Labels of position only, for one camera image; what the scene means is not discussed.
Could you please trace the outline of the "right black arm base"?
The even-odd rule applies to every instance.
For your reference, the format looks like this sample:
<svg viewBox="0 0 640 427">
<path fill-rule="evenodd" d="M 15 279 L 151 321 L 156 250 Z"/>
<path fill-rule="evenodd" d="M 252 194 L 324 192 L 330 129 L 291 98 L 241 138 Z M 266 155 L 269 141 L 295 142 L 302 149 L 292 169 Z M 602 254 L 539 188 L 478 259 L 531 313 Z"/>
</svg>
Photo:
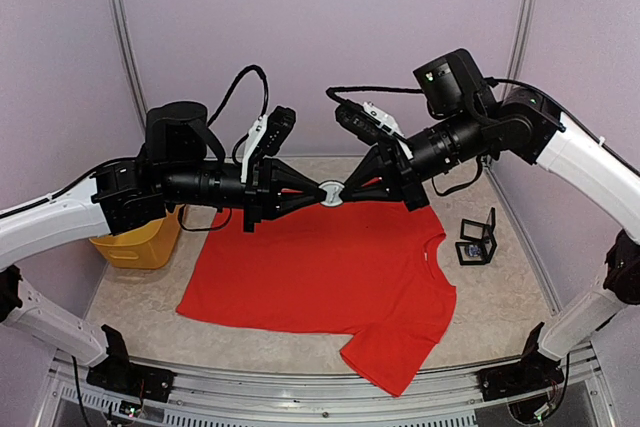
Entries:
<svg viewBox="0 0 640 427">
<path fill-rule="evenodd" d="M 484 401 L 517 396 L 561 384 L 565 375 L 559 360 L 539 352 L 539 338 L 544 326 L 540 322 L 530 333 L 523 352 L 515 362 L 481 369 L 477 373 Z"/>
</svg>

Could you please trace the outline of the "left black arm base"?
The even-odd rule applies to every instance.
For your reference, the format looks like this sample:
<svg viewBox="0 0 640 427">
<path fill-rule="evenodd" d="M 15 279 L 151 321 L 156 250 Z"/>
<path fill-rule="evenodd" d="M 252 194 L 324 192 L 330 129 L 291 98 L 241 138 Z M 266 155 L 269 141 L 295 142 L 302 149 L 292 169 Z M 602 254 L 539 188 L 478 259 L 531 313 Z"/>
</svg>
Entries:
<svg viewBox="0 0 640 427">
<path fill-rule="evenodd" d="M 122 334 L 106 324 L 101 330 L 106 336 L 107 357 L 89 368 L 87 383 L 141 400 L 167 403 L 175 373 L 132 362 Z"/>
</svg>

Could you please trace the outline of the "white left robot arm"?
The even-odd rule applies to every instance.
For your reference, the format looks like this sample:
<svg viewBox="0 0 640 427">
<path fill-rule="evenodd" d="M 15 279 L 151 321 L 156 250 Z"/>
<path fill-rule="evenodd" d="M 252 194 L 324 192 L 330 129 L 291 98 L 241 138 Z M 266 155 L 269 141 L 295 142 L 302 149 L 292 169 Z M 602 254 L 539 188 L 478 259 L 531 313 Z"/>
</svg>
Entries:
<svg viewBox="0 0 640 427">
<path fill-rule="evenodd" d="M 227 160 L 207 124 L 206 107 L 178 101 L 150 110 L 139 154 L 106 161 L 58 192 L 1 214 L 1 322 L 75 357 L 100 364 L 102 377 L 121 392 L 140 381 L 125 357 L 121 335 L 94 327 L 42 296 L 17 262 L 77 240 L 119 235 L 164 218 L 178 206 L 238 209 L 250 232 L 322 202 L 326 194 L 275 155 L 296 121 L 278 107 L 254 122 L 241 165 Z"/>
</svg>

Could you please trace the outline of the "white round brooch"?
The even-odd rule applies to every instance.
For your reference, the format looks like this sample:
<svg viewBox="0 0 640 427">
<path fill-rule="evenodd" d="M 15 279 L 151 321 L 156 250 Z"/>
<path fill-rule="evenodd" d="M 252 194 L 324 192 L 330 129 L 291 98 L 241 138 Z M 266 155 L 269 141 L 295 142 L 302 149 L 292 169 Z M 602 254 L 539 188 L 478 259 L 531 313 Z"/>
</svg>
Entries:
<svg viewBox="0 0 640 427">
<path fill-rule="evenodd" d="M 324 193 L 324 198 L 320 204 L 328 208 L 336 208 L 341 206 L 344 201 L 341 198 L 341 194 L 344 189 L 344 184 L 337 180 L 326 180 L 322 182 L 318 188 Z"/>
</svg>

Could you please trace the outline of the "red t-shirt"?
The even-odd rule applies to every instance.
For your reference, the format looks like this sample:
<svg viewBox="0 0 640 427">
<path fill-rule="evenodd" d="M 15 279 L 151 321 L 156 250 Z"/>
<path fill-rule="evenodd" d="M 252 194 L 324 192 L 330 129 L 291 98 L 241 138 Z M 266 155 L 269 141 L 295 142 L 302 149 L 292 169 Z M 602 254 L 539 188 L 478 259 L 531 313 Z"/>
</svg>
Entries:
<svg viewBox="0 0 640 427">
<path fill-rule="evenodd" d="M 454 315 L 431 207 L 314 205 L 253 232 L 234 215 L 205 241 L 177 312 L 236 328 L 345 335 L 344 363 L 402 395 Z"/>
</svg>

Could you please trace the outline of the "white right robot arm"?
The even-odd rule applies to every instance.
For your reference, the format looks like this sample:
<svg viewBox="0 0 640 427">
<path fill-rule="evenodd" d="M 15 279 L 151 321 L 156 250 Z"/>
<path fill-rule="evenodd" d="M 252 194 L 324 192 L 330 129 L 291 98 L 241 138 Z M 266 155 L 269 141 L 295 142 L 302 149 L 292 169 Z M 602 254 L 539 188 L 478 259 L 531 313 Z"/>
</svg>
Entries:
<svg viewBox="0 0 640 427">
<path fill-rule="evenodd" d="M 351 88 L 327 90 L 337 122 L 368 146 L 341 200 L 401 202 L 416 210 L 428 204 L 425 181 L 470 159 L 510 152 L 563 179 L 620 225 L 605 277 L 529 335 L 511 380 L 531 391 L 549 376 L 550 364 L 639 301 L 639 173 L 540 89 L 515 81 L 497 100 L 497 79 L 483 75 L 466 49 L 426 63 L 414 77 L 434 125 L 412 136 L 382 110 L 353 101 Z"/>
</svg>

